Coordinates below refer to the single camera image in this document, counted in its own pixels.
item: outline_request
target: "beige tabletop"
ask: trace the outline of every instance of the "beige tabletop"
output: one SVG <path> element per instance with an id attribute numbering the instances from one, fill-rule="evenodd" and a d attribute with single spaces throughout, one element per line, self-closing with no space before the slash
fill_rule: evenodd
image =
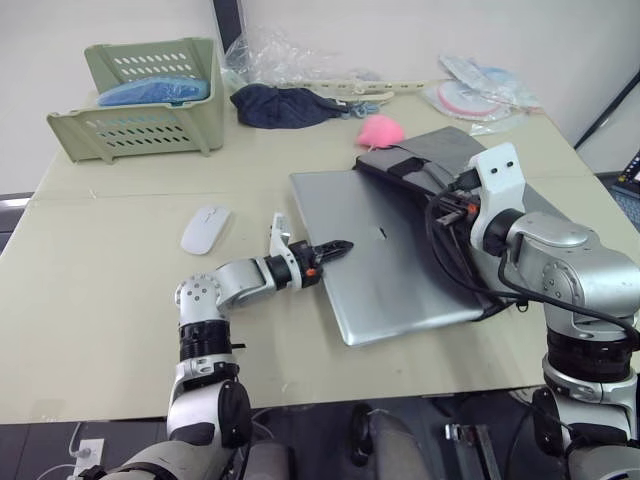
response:
<path id="1" fill-rule="evenodd" d="M 469 127 L 413 96 L 383 113 L 407 136 Z M 165 415 L 178 359 L 176 285 L 266 255 L 274 211 L 288 215 L 294 239 L 304 238 L 288 175 L 349 169 L 362 151 L 354 145 L 361 120 L 269 131 L 238 125 L 230 106 L 226 114 L 225 145 L 208 158 L 54 160 L 0 256 L 0 423 Z M 513 142 L 536 190 L 640 263 L 640 236 L 545 116 L 479 140 Z M 204 204 L 233 214 L 214 249 L 192 256 L 179 240 Z M 255 407 L 542 382 L 537 305 L 353 348 L 319 285 L 234 311 L 231 332 L 248 347 L 237 355 Z"/>

